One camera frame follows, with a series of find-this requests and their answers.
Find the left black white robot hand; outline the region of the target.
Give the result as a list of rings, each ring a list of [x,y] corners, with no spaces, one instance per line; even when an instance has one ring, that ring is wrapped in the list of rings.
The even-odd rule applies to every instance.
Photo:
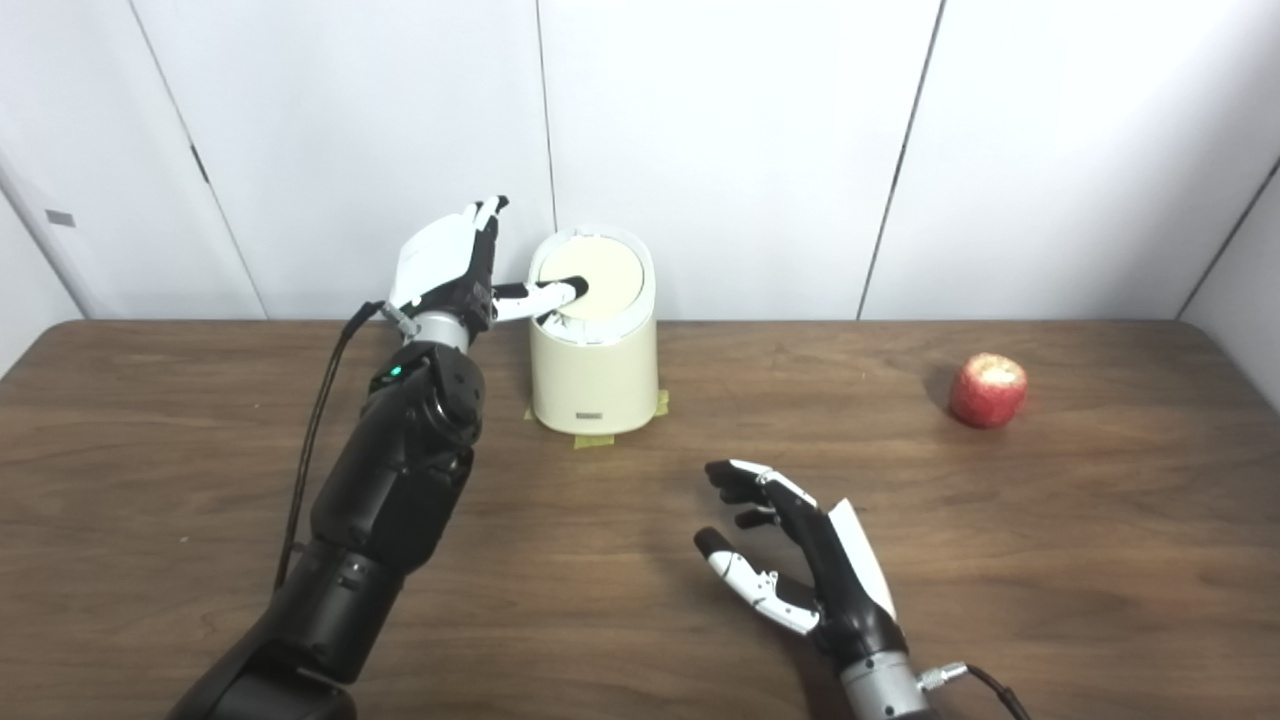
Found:
[[[498,284],[493,279],[504,195],[471,202],[406,241],[387,306],[406,342],[466,350],[493,324],[541,318],[584,297],[581,275]]]

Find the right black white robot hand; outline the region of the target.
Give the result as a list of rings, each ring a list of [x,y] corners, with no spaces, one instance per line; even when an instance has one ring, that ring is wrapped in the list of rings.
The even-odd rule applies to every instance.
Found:
[[[745,506],[736,527],[778,527],[809,568],[812,584],[758,570],[714,527],[700,529],[694,536],[699,552],[753,610],[812,638],[837,669],[909,651],[883,570],[847,500],[824,510],[781,471],[740,459],[712,461],[704,470],[722,502]]]

